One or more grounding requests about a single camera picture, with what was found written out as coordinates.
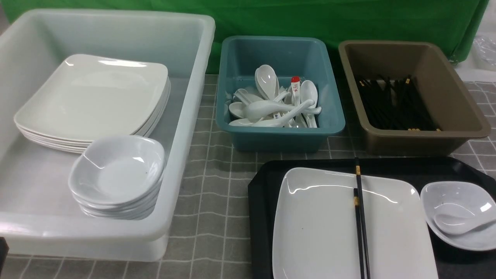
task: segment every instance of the green backdrop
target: green backdrop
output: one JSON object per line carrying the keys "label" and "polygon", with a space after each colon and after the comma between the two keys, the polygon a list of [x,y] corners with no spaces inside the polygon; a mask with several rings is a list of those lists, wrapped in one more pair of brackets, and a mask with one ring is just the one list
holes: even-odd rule
{"label": "green backdrop", "polygon": [[208,72],[233,35],[314,37],[335,50],[348,39],[427,41],[464,60],[489,0],[2,0],[12,22],[34,8],[105,8],[208,14],[216,32]]}

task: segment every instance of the blue plastic tray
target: blue plastic tray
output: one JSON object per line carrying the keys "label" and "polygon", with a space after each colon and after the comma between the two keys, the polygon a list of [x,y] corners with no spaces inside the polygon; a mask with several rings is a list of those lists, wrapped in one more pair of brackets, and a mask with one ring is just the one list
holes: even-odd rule
{"label": "blue plastic tray", "polygon": [[[255,70],[271,65],[280,86],[288,87],[291,77],[313,81],[318,89],[317,106],[322,107],[319,128],[266,128],[229,126],[233,119],[228,106],[234,92],[255,87]],[[328,136],[341,132],[345,118],[324,43],[314,38],[234,36],[222,43],[217,87],[216,122],[231,134],[239,151],[316,152]]]}

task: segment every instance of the gray checkered tablecloth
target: gray checkered tablecloth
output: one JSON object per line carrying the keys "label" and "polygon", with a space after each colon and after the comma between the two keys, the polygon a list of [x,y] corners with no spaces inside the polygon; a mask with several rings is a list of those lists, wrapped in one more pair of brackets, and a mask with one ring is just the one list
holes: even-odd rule
{"label": "gray checkered tablecloth", "polygon": [[[216,75],[208,75],[167,252],[154,263],[9,256],[2,279],[248,279],[250,238],[247,185],[265,163],[279,159],[371,157],[360,141],[350,96],[341,96],[347,128],[313,154],[240,153],[215,124]],[[496,86],[466,83],[492,133],[471,140],[453,157],[496,177]]]}

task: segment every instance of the black serving tray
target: black serving tray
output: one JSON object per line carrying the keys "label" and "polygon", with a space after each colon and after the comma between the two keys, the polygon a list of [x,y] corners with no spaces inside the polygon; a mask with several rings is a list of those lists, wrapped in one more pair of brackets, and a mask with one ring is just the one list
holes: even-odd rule
{"label": "black serving tray", "polygon": [[[420,193],[435,181],[466,181],[484,188],[496,200],[496,181],[450,157],[360,159],[363,175],[399,179]],[[281,182],[295,167],[354,173],[353,159],[271,161],[248,185],[251,269],[254,279],[271,279],[272,233]],[[496,251],[470,252],[444,243],[429,229],[439,279],[496,279]]]}

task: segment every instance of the pair of chopsticks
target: pair of chopsticks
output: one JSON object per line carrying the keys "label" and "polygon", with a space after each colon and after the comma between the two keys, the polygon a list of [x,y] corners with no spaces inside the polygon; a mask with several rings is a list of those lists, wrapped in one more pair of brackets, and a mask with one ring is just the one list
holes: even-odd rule
{"label": "pair of chopsticks", "polygon": [[[371,271],[369,268],[369,249],[367,246],[367,230],[365,228],[365,211],[364,211],[364,195],[362,193],[362,176],[360,172],[360,162],[358,157],[355,157],[355,174],[357,177],[357,187],[353,189],[353,200],[355,201],[355,219],[357,222],[357,239],[360,259],[360,278],[371,279]],[[365,270],[364,270],[364,251],[365,251]]]}

